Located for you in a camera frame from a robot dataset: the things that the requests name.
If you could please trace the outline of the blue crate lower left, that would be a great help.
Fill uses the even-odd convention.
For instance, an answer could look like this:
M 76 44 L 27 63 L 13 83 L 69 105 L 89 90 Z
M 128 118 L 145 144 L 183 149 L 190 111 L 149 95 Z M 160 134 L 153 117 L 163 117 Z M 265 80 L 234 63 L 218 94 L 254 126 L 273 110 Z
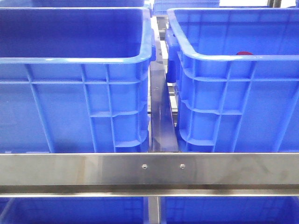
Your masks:
M 143 197 L 13 198 L 2 224 L 147 224 Z

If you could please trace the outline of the stainless steel shelf rail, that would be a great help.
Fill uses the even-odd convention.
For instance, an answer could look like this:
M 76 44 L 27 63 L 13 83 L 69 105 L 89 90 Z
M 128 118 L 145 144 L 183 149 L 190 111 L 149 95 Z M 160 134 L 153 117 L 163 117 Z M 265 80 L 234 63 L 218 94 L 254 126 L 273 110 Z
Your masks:
M 2 197 L 297 196 L 297 153 L 2 154 Z

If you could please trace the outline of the blue plastic crate right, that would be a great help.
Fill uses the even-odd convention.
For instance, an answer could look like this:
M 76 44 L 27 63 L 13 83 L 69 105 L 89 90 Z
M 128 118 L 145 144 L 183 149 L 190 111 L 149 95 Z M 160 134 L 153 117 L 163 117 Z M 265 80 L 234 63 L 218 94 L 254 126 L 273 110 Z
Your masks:
M 178 98 L 180 150 L 297 152 L 298 9 L 172 8 L 167 14 L 166 79 Z

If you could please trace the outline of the blue crate lower right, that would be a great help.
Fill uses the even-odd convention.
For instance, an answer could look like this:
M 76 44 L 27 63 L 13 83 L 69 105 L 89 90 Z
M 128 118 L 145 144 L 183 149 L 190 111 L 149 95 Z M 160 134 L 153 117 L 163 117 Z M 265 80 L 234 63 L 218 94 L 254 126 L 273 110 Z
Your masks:
M 291 196 L 166 197 L 168 224 L 297 224 Z

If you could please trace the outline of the blue crate rear left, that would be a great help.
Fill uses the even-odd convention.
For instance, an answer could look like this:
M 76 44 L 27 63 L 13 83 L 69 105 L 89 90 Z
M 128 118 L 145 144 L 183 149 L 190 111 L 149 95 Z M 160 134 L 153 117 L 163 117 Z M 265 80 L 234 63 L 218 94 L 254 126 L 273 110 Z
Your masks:
M 146 7 L 149 0 L 1 0 L 0 7 Z

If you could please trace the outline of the blue plastic crate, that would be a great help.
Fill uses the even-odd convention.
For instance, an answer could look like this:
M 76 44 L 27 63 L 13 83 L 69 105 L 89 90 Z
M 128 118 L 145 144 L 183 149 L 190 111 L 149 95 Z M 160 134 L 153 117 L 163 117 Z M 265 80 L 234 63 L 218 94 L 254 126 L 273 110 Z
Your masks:
M 146 8 L 1 8 L 0 151 L 147 152 L 154 60 Z
M 167 14 L 166 79 L 178 98 L 180 150 L 297 152 L 298 9 L 172 8 Z

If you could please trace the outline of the blue crate rear right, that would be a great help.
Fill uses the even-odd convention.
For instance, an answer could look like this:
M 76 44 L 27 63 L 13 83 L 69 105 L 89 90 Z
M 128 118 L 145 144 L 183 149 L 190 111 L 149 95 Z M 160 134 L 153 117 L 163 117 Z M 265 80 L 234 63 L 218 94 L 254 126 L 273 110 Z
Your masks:
M 156 0 L 154 1 L 153 13 L 165 15 L 170 8 L 197 8 L 219 7 L 219 0 Z

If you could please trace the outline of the blue plastic crate left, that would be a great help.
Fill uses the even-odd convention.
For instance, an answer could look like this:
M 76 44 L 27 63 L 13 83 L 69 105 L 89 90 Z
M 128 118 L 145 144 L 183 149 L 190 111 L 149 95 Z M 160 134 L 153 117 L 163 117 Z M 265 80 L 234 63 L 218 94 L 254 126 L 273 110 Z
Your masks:
M 1 8 L 0 151 L 147 152 L 154 60 L 146 8 Z

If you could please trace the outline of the red mushroom push button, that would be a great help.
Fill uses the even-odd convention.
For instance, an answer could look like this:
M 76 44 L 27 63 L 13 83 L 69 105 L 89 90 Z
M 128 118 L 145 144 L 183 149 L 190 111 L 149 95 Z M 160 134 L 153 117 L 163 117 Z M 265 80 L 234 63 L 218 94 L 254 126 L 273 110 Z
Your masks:
M 238 56 L 246 56 L 246 55 L 253 55 L 253 53 L 248 52 L 248 51 L 239 51 L 236 53 Z

